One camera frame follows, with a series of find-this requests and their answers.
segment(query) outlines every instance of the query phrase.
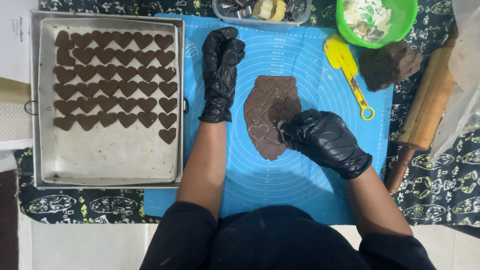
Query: plastic container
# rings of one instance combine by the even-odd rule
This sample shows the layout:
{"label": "plastic container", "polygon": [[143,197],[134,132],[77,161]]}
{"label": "plastic container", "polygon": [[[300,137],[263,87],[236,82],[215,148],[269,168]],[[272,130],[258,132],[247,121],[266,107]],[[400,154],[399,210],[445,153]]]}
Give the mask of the plastic container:
{"label": "plastic container", "polygon": [[305,13],[298,22],[274,22],[260,19],[239,19],[226,17],[225,13],[223,12],[222,6],[217,4],[217,0],[212,1],[212,7],[215,14],[227,24],[263,29],[290,29],[294,26],[298,26],[306,22],[310,18],[310,12],[312,11],[312,0],[307,0],[307,7],[305,9]]}
{"label": "plastic container", "polygon": [[385,8],[392,10],[390,18],[390,29],[386,36],[377,43],[361,39],[347,25],[343,16],[344,0],[336,2],[336,25],[342,37],[351,44],[363,46],[372,49],[379,49],[390,42],[401,41],[412,29],[413,23],[417,18],[418,1],[417,0],[381,0]]}

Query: yellow spatula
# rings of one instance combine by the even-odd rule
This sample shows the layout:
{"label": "yellow spatula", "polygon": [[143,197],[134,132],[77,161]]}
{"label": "yellow spatula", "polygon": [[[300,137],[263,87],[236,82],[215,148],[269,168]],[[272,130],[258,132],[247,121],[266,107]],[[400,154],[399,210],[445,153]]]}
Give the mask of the yellow spatula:
{"label": "yellow spatula", "polygon": [[[372,107],[369,107],[365,97],[363,96],[360,87],[355,80],[355,74],[359,71],[357,63],[353,59],[353,55],[350,52],[345,40],[339,34],[333,34],[327,38],[324,45],[324,51],[327,55],[327,59],[334,69],[341,68],[345,78],[347,79],[350,89],[352,89],[355,99],[360,105],[360,116],[364,120],[370,120],[375,115],[375,111]],[[365,110],[372,111],[372,115],[369,118],[364,116]]]}

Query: black shirt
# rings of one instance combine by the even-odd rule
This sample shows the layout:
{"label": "black shirt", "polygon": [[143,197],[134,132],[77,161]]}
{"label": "black shirt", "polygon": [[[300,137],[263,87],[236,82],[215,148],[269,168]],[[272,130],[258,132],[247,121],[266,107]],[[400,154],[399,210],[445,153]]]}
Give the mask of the black shirt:
{"label": "black shirt", "polygon": [[141,270],[435,269],[412,236],[372,233],[359,251],[335,229],[293,206],[270,206],[218,221],[205,208],[174,203]]}

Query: person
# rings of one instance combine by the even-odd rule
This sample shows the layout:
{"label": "person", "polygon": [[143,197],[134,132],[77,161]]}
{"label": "person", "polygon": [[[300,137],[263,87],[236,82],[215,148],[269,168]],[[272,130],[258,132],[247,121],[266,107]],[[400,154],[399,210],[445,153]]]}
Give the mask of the person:
{"label": "person", "polygon": [[358,232],[355,250],[335,229],[293,206],[269,206],[218,219],[226,166],[236,65],[245,55],[238,31],[205,40],[205,109],[176,202],[165,212],[141,270],[158,269],[435,269],[371,166],[372,156],[336,114],[307,110],[285,124],[287,147],[347,182]]}

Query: green bowl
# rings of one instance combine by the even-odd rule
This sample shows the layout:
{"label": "green bowl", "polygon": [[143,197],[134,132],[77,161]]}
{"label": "green bowl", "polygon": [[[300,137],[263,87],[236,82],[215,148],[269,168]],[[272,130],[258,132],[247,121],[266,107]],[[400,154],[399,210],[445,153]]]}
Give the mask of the green bowl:
{"label": "green bowl", "polygon": [[386,36],[379,42],[373,43],[365,41],[358,37],[347,25],[343,16],[343,0],[336,2],[336,25],[342,37],[351,44],[379,49],[390,42],[401,41],[412,29],[413,23],[417,18],[418,1],[417,0],[381,0],[385,8],[392,10],[390,18],[390,29]]}

